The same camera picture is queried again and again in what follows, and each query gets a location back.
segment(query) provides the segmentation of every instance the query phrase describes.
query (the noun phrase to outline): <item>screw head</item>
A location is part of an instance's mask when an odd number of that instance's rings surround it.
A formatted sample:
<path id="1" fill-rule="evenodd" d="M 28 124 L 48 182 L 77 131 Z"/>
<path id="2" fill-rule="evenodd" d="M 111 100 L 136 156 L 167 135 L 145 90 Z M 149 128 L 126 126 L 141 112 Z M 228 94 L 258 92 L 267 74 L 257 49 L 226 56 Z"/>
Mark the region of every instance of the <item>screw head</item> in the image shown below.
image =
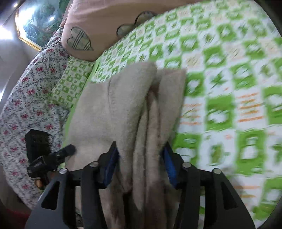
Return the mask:
<path id="1" fill-rule="evenodd" d="M 68 171 L 67 168 L 62 168 L 62 169 L 60 169 L 59 173 L 60 174 L 65 174 L 65 173 L 67 173 L 67 171 Z"/>
<path id="2" fill-rule="evenodd" d="M 221 170 L 218 169 L 218 168 L 215 168 L 215 169 L 213 170 L 213 172 L 214 172 L 215 174 L 221 174 Z"/>
<path id="3" fill-rule="evenodd" d="M 99 163 L 97 161 L 93 161 L 90 163 L 90 167 L 94 168 L 97 167 L 99 165 Z"/>
<path id="4" fill-rule="evenodd" d="M 190 168 L 191 167 L 191 164 L 189 162 L 183 162 L 182 166 L 184 168 Z"/>

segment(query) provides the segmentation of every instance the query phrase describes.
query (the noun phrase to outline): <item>heart patch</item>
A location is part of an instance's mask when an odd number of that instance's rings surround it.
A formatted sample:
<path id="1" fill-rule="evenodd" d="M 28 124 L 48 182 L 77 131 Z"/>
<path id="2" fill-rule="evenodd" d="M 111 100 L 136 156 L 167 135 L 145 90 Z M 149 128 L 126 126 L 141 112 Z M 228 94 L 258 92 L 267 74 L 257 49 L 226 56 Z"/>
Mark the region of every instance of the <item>heart patch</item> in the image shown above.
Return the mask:
<path id="1" fill-rule="evenodd" d="M 72 27 L 70 34 L 72 37 L 67 40 L 68 46 L 75 50 L 94 50 L 89 37 L 81 28 L 77 26 Z"/>
<path id="2" fill-rule="evenodd" d="M 134 28 L 139 26 L 140 24 L 144 23 L 145 21 L 151 19 L 152 17 L 156 16 L 157 14 L 151 11 L 144 11 L 141 14 L 137 16 L 135 19 L 134 24 L 123 24 L 118 27 L 116 30 L 116 35 L 118 37 L 124 37 L 126 34 L 128 34 L 130 31 L 132 31 Z"/>

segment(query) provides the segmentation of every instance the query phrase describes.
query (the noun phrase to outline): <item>wall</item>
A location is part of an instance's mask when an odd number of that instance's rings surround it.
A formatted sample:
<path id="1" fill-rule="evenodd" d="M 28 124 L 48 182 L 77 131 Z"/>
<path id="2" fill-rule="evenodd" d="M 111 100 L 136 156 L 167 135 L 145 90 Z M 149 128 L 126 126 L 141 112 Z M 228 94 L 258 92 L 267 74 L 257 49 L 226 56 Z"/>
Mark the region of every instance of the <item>wall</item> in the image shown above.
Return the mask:
<path id="1" fill-rule="evenodd" d="M 21 42 L 23 51 L 27 55 L 28 62 L 31 62 L 32 59 L 37 55 L 38 51 L 32 48 L 31 46 L 29 46 L 28 44 L 24 43 L 23 41 L 20 40 L 20 42 Z"/>
<path id="2" fill-rule="evenodd" d="M 18 79 L 26 69 L 31 56 L 23 49 L 17 37 L 15 16 L 12 15 L 3 28 L 11 33 L 10 39 L 0 39 L 0 111 Z"/>

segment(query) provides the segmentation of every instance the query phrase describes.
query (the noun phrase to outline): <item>bed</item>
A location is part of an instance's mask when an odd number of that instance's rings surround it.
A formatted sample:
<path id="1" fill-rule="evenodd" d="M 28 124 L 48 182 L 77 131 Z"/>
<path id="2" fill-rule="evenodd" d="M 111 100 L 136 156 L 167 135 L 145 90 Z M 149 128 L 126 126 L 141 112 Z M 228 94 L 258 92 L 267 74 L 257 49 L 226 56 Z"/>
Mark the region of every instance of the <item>bed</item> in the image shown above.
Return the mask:
<path id="1" fill-rule="evenodd" d="M 137 61 L 185 68 L 187 86 L 173 150 L 200 169 L 222 169 L 257 227 L 282 191 L 282 38 L 276 26 L 254 1 L 179 7 L 106 50 L 88 81 L 103 82 Z M 39 191 L 26 174 L 24 134 L 30 128 L 48 131 L 54 136 L 52 150 L 58 150 L 64 123 L 71 118 L 67 110 L 45 102 L 67 63 L 61 31 L 28 66 L 1 114 L 6 177 L 31 208 Z"/>
<path id="2" fill-rule="evenodd" d="M 68 54 L 60 43 L 62 28 L 28 65 L 13 88 L 1 113 L 0 157 L 8 184 L 33 208 L 40 191 L 27 175 L 25 134 L 31 128 L 51 134 L 52 151 L 61 147 L 68 111 L 46 103 L 67 66 Z"/>

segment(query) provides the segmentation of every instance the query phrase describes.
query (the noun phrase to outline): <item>beige towel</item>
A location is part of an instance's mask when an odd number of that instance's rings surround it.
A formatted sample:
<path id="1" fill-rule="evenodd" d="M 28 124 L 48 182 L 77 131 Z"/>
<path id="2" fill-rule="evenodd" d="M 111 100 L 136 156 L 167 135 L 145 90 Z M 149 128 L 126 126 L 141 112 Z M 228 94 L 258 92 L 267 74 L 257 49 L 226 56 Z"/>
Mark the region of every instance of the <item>beige towel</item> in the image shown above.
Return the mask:
<path id="1" fill-rule="evenodd" d="M 140 62 L 83 91 L 67 137 L 77 153 L 66 166 L 81 169 L 116 141 L 119 163 L 111 184 L 100 190 L 109 228 L 172 227 L 175 200 L 165 193 L 174 190 L 160 153 L 179 116 L 185 77 L 183 70 Z"/>

